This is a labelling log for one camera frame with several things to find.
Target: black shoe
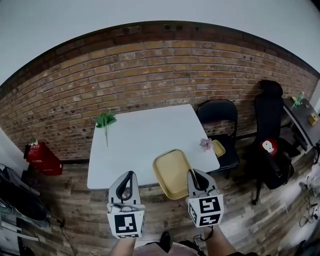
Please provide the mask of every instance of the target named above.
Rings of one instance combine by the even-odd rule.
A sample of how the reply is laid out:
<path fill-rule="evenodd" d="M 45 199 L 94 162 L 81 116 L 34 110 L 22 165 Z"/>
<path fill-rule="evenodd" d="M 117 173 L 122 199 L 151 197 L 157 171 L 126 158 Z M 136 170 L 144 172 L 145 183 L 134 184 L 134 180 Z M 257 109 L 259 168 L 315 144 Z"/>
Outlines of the black shoe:
<path fill-rule="evenodd" d="M 162 236 L 160 238 L 159 246 L 168 253 L 172 246 L 172 237 L 168 231 L 165 231 L 162 233 Z"/>

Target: green plastic bottle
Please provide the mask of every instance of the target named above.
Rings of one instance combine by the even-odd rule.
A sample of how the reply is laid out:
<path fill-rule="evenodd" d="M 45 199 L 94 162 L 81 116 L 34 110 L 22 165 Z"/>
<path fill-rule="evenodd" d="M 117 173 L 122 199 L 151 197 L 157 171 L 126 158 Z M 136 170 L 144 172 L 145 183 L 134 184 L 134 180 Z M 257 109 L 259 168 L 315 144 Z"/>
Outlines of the green plastic bottle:
<path fill-rule="evenodd" d="M 293 107 L 300 106 L 304 96 L 305 96 L 305 93 L 303 91 L 299 92 L 298 97 L 296 97 L 296 101 L 293 104 Z"/>

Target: white table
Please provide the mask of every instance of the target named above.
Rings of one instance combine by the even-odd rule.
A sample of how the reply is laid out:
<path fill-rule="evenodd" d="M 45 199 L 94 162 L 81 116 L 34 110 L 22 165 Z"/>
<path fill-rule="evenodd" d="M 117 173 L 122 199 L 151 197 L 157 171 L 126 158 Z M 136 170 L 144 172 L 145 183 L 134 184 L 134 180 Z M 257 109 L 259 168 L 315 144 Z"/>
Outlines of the white table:
<path fill-rule="evenodd" d="M 172 149 L 182 150 L 192 168 L 204 172 L 219 169 L 214 151 L 203 151 L 208 138 L 190 104 L 117 114 L 108 128 L 95 128 L 87 187 L 108 189 L 122 174 L 134 171 L 138 184 L 158 183 L 153 170 L 156 157 Z"/>

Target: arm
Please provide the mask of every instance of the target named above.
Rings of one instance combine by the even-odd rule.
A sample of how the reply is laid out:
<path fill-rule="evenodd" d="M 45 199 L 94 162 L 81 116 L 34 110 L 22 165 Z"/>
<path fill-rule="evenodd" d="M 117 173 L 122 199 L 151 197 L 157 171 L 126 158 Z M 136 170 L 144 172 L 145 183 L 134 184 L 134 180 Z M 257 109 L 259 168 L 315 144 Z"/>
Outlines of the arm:
<path fill-rule="evenodd" d="M 108 256 L 132 256 L 136 244 L 136 238 L 118 239 Z"/>
<path fill-rule="evenodd" d="M 205 227 L 203 229 L 204 237 L 208 237 L 211 228 Z M 208 256 L 227 256 L 236 253 L 236 249 L 231 245 L 228 239 L 222 233 L 218 225 L 214 226 L 212 237 L 206 243 Z"/>

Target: small yellow tray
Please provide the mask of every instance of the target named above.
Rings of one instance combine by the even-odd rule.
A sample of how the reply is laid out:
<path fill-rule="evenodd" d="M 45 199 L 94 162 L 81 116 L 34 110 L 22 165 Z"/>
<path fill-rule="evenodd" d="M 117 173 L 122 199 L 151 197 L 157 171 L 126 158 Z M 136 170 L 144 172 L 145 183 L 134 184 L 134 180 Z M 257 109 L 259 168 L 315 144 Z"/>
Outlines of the small yellow tray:
<path fill-rule="evenodd" d="M 225 147 L 222 146 L 222 144 L 218 140 L 214 139 L 212 141 L 212 144 L 213 144 L 213 151 L 217 158 L 221 157 L 224 153 L 226 153 Z"/>
<path fill-rule="evenodd" d="M 159 155 L 153 161 L 153 170 L 168 198 L 177 200 L 189 194 L 187 173 L 194 170 L 182 150 L 172 149 Z"/>

